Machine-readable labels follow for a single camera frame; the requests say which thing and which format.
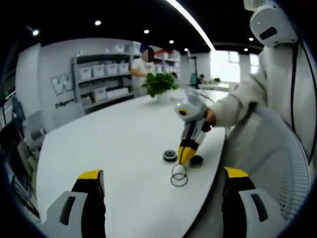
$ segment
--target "black ceiling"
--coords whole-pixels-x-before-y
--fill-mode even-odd
[[[173,47],[192,53],[207,52],[208,46],[192,25],[165,0],[89,0],[89,1],[23,1],[16,21],[6,25],[7,38],[2,52],[18,53],[31,45],[42,45],[78,38],[117,38],[146,42],[159,47]],[[216,49],[243,50],[260,43],[249,41],[251,12],[243,7],[243,0],[206,1],[178,0],[206,32]],[[96,19],[102,21],[98,27]],[[41,31],[32,37],[26,26]],[[10,65],[14,67],[16,57]]]

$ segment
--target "window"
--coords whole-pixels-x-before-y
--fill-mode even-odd
[[[240,82],[239,54],[237,52],[211,52],[211,77],[223,82]]]
[[[251,73],[256,73],[259,70],[259,56],[250,54],[250,72]]]

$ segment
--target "green potted plant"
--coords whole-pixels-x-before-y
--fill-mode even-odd
[[[179,88],[179,84],[174,82],[172,74],[153,75],[149,73],[142,87],[147,89],[147,94],[152,98],[157,96],[157,99],[163,102],[168,101],[168,91]]]

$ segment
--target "sleeve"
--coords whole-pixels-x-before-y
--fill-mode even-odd
[[[233,126],[246,116],[250,103],[266,103],[264,55],[265,51],[263,50],[259,56],[259,70],[257,73],[249,74],[240,81],[236,90],[210,107],[215,114],[215,126]]]
[[[139,69],[139,61],[138,61],[138,59],[134,59],[132,61],[131,69]]]

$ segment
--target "white helmet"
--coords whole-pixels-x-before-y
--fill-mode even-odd
[[[251,17],[250,28],[257,40],[269,48],[298,40],[286,14],[274,3],[266,3],[257,8]]]

